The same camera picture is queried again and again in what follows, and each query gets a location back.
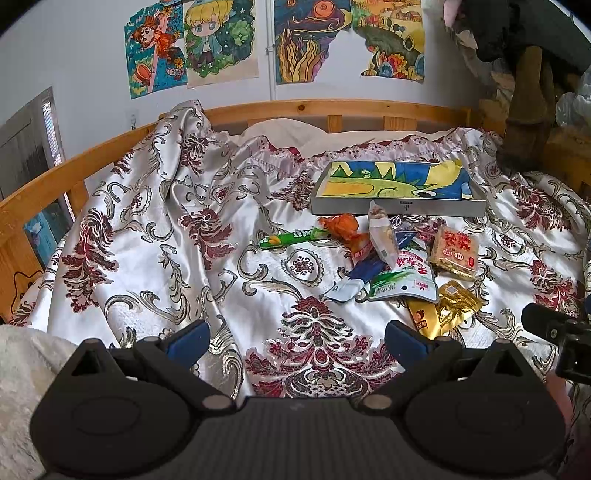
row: red snack package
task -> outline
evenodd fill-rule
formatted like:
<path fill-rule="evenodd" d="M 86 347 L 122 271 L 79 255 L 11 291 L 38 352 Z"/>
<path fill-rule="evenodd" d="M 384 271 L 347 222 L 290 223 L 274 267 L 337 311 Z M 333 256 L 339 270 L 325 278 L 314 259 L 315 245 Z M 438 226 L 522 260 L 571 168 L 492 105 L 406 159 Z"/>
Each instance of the red snack package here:
<path fill-rule="evenodd" d="M 443 225 L 435 237 L 429 261 L 460 278 L 474 280 L 478 271 L 478 241 Z"/>
<path fill-rule="evenodd" d="M 358 233 L 359 223 L 350 213 L 343 213 L 334 217 L 320 217 L 320 226 L 328 230 L 331 235 L 343 239 L 345 245 L 351 250 L 353 264 L 363 260 L 374 249 L 368 233 Z"/>

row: orange wrapper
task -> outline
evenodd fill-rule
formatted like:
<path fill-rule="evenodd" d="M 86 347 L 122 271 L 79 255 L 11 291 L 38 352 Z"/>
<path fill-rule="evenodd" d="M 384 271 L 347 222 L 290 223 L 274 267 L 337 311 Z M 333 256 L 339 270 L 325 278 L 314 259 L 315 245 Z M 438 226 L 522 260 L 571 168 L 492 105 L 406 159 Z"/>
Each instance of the orange wrapper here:
<path fill-rule="evenodd" d="M 324 230 L 328 230 L 332 235 L 341 238 L 345 245 L 351 250 L 353 264 L 367 258 L 374 246 L 369 239 L 368 233 L 359 233 L 359 223 L 350 213 L 343 213 L 334 217 L 320 217 L 318 223 Z"/>

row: blue poster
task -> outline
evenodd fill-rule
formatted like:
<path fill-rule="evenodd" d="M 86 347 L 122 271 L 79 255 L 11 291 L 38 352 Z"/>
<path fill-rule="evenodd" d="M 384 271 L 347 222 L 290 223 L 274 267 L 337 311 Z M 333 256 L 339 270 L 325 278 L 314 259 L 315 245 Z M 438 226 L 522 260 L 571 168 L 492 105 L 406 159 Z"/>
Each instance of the blue poster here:
<path fill-rule="evenodd" d="M 125 26 L 125 53 L 131 98 L 187 84 L 183 5 L 165 2 L 143 8 Z"/>

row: packaged food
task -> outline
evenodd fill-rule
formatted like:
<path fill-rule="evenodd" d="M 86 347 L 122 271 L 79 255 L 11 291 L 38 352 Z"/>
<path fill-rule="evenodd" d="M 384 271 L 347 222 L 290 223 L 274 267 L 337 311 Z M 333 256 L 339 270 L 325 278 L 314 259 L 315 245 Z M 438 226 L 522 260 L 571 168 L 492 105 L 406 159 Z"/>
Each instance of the packaged food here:
<path fill-rule="evenodd" d="M 415 297 L 432 303 L 438 299 L 433 270 L 427 262 L 425 242 L 417 237 L 400 251 L 394 270 L 380 273 L 371 281 L 369 300 L 399 296 Z"/>
<path fill-rule="evenodd" d="M 484 302 L 452 280 L 439 287 L 437 305 L 424 300 L 407 299 L 407 306 L 417 330 L 434 340 L 469 319 L 484 306 Z"/>
<path fill-rule="evenodd" d="M 403 248 L 406 248 L 406 246 L 413 241 L 413 238 L 415 238 L 417 236 L 416 232 L 396 232 L 396 243 L 398 244 L 398 252 L 400 253 L 400 251 Z"/>
<path fill-rule="evenodd" d="M 415 234 L 416 232 L 396 232 L 398 247 L 406 247 Z M 331 300 L 349 301 L 363 290 L 367 282 L 386 268 L 389 268 L 388 264 L 378 254 L 372 253 L 365 260 L 359 262 L 346 278 L 338 282 L 324 296 Z"/>
<path fill-rule="evenodd" d="M 301 244 L 313 240 L 322 240 L 328 238 L 330 233 L 322 228 L 314 227 L 309 230 L 298 232 L 281 233 L 280 235 L 269 235 L 263 237 L 259 242 L 259 248 L 271 250 L 273 248 L 285 247 L 287 245 Z"/>
<path fill-rule="evenodd" d="M 441 335 L 439 314 L 434 303 L 424 300 L 407 299 L 407 307 L 421 335 L 431 340 L 435 340 L 436 337 Z"/>
<path fill-rule="evenodd" d="M 384 260 L 391 270 L 396 269 L 396 260 L 398 259 L 398 244 L 390 219 L 380 205 L 373 200 L 369 204 L 369 238 L 378 256 Z"/>
<path fill-rule="evenodd" d="M 439 228 L 429 261 L 465 280 L 474 280 L 478 271 L 478 241 L 446 225 Z"/>
<path fill-rule="evenodd" d="M 469 290 L 462 287 L 457 281 L 449 281 L 439 287 L 439 314 L 440 335 L 449 332 L 484 306 L 484 302 L 476 298 Z"/>
<path fill-rule="evenodd" d="M 345 245 L 351 251 L 354 265 L 367 258 L 374 249 L 369 234 L 357 231 L 359 223 L 350 213 L 343 213 L 329 218 L 320 217 L 318 223 L 335 237 L 343 239 Z"/>

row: green snack stick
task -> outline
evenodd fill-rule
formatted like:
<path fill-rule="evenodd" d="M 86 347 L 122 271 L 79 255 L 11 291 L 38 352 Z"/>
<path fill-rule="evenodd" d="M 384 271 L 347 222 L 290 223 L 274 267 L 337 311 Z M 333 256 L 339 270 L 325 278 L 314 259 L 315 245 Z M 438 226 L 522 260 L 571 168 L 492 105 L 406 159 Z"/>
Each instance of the green snack stick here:
<path fill-rule="evenodd" d="M 284 247 L 287 245 L 301 244 L 303 242 L 311 242 L 313 240 L 322 240 L 328 238 L 330 234 L 326 230 L 320 228 L 311 228 L 310 230 L 302 230 L 301 232 L 282 233 L 281 235 L 271 235 L 264 237 L 259 242 L 259 248 L 263 250 L 270 250 L 272 248 Z"/>

